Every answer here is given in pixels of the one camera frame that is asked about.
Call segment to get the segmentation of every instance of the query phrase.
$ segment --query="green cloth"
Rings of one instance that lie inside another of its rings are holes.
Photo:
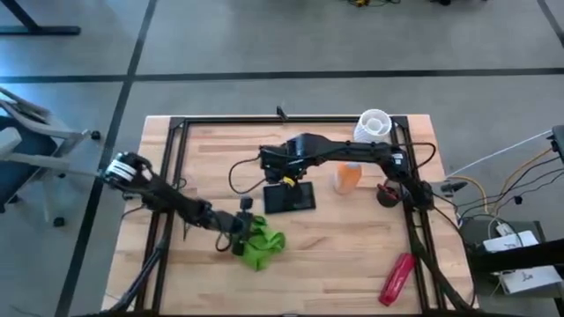
[[[250,227],[251,237],[245,243],[242,261],[254,270],[268,268],[271,257],[282,252],[286,246],[286,236],[282,232],[272,230],[266,219],[255,216]]]

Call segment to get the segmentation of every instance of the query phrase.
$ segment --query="wooden tabletop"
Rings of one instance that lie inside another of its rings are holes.
[[[437,144],[428,115],[408,118],[413,142]],[[150,159],[155,167],[162,161],[169,119],[150,116],[145,122],[139,154]],[[282,144],[304,132],[345,141],[352,138],[353,127],[351,123],[190,125],[182,170],[188,185],[182,192],[210,201],[216,210],[235,213],[239,197],[227,184],[227,172],[233,163],[255,157],[259,144]],[[415,150],[419,162],[431,153],[426,146],[416,146]],[[413,273],[393,305],[386,307],[377,300],[399,254],[410,251],[401,204],[388,209],[376,201],[375,186],[383,182],[382,170],[377,165],[363,164],[358,188],[350,195],[337,195],[330,184],[336,164],[327,162],[308,169],[304,181],[314,183],[315,210],[267,217],[273,229],[286,234],[286,250],[275,255],[264,271],[253,271],[229,252],[218,253],[214,247],[217,232],[191,228],[184,241],[183,222],[177,217],[161,313],[418,313]],[[440,154],[419,173],[423,180],[443,181]],[[238,166],[233,177],[239,189],[262,178],[258,162]],[[252,212],[263,215],[262,188],[250,195],[255,198]],[[455,219],[450,205],[440,200],[435,203]],[[128,202],[126,210],[138,205],[139,202]],[[462,243],[441,215],[432,211],[429,217],[441,270],[463,298],[470,300],[472,282]],[[123,220],[104,308],[121,297],[139,272],[150,218],[150,212],[139,211]]]

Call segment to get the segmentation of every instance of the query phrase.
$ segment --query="chair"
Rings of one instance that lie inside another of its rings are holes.
[[[2,87],[0,93],[10,99],[0,99],[0,107],[9,115],[0,116],[0,213],[5,212],[5,204],[19,201],[18,192],[29,181],[42,181],[45,221],[63,226],[63,217],[52,217],[53,177],[75,173],[69,169],[68,154],[87,137],[100,140],[100,132],[74,131],[47,109]]]

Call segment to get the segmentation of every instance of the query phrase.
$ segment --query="gray floor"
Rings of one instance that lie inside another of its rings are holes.
[[[0,36],[0,77],[125,75],[148,0],[55,0],[21,4],[44,24],[78,24],[68,38]],[[564,25],[564,4],[546,0]],[[0,7],[0,24],[15,24]],[[564,67],[564,48],[531,0],[425,0],[359,10],[339,0],[158,0],[137,74],[289,70],[459,70]],[[72,127],[108,132],[122,83],[7,84],[52,109]],[[431,114],[447,172],[564,123],[564,75],[382,77],[347,79],[137,82],[125,105],[116,151],[137,148],[149,114]],[[547,147],[544,138],[462,174],[499,190],[505,176]],[[95,169],[102,145],[86,142],[76,168]],[[24,204],[1,215],[0,314],[52,316],[70,265],[93,181],[69,176],[72,193],[59,210],[63,229],[42,222],[41,198],[27,188]],[[564,238],[556,182],[504,210],[507,219],[540,220],[549,239]],[[478,197],[465,189],[458,202]],[[99,309],[115,247],[121,197],[104,190],[78,280],[71,314]],[[489,294],[491,312],[554,316],[551,301]]]

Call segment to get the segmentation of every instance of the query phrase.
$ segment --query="small red object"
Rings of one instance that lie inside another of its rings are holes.
[[[394,265],[394,269],[388,275],[386,284],[384,285],[382,292],[380,293],[380,297],[378,298],[382,304],[390,306],[396,301],[399,293],[404,288],[409,272],[412,271],[414,266],[415,256],[407,253],[399,255],[396,265]]]

